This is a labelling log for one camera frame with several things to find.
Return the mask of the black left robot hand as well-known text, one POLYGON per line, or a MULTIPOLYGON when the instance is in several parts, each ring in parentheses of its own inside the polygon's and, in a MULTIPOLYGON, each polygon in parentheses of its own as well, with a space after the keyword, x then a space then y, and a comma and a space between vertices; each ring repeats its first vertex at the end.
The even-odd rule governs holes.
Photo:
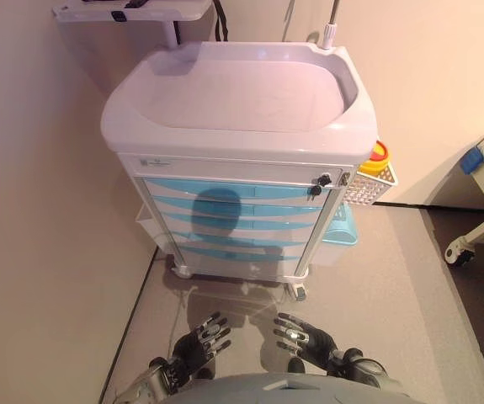
POLYGON ((230 347, 230 332, 226 317, 218 311, 211 314, 174 344, 172 359, 176 369, 185 375, 196 373, 230 347))

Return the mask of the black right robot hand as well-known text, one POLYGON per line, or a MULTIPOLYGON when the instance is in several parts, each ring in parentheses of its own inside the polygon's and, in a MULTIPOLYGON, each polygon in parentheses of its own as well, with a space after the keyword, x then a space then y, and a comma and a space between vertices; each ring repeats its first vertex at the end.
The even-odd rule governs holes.
POLYGON ((273 332, 279 337, 276 342, 279 348, 326 370, 329 375, 333 372, 332 354, 338 347, 327 332, 284 312, 274 318, 274 324, 278 326, 273 332))

